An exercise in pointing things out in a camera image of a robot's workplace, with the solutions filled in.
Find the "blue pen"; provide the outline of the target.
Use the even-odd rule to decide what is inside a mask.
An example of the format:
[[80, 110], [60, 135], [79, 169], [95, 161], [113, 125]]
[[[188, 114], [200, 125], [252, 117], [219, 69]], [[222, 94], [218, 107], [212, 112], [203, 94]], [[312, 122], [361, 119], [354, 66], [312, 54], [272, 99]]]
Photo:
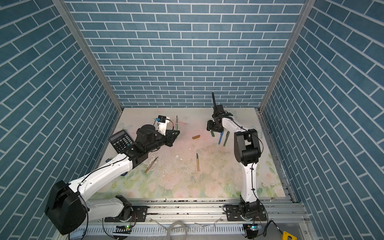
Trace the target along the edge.
[[221, 144], [222, 142], [222, 139], [223, 139], [223, 135], [224, 135], [224, 131], [220, 133], [220, 138], [219, 138], [219, 142], [218, 142], [218, 145]]

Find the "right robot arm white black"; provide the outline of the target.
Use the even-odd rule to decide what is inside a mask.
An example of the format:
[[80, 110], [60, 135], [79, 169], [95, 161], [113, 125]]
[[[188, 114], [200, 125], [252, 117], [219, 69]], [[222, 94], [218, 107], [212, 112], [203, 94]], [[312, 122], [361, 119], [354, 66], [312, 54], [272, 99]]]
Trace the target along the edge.
[[268, 213], [257, 193], [256, 172], [263, 148], [255, 129], [248, 129], [230, 116], [213, 117], [208, 121], [207, 130], [222, 133], [227, 130], [234, 134], [234, 155], [242, 166], [243, 186], [239, 209], [244, 219], [268, 220]]

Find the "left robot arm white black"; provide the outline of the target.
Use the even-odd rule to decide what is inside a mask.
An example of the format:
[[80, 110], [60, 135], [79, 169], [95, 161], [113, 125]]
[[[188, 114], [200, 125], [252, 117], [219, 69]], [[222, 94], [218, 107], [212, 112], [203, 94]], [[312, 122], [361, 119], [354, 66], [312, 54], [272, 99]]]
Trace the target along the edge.
[[59, 181], [51, 189], [45, 208], [46, 216], [62, 235], [75, 231], [83, 223], [104, 218], [129, 222], [134, 218], [132, 204], [117, 195], [108, 200], [90, 201], [101, 188], [144, 162], [149, 153], [162, 146], [172, 147], [180, 134], [176, 130], [158, 132], [153, 125], [143, 125], [137, 130], [136, 140], [121, 154], [69, 183]]

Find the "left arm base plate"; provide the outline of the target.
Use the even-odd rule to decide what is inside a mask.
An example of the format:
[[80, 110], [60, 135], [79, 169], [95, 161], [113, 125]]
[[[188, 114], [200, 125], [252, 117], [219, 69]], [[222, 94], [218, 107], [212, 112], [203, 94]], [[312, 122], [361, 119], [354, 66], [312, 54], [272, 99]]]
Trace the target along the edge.
[[107, 223], [124, 223], [124, 222], [145, 222], [148, 212], [148, 206], [132, 206], [124, 207], [117, 217], [107, 217], [104, 221]]

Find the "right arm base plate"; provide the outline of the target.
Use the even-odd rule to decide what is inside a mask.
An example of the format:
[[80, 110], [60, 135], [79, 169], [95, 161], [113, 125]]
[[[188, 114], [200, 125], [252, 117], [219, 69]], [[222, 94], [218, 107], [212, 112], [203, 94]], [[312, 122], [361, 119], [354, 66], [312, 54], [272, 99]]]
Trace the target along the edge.
[[262, 205], [223, 205], [224, 211], [228, 222], [239, 221], [266, 221], [267, 212]]

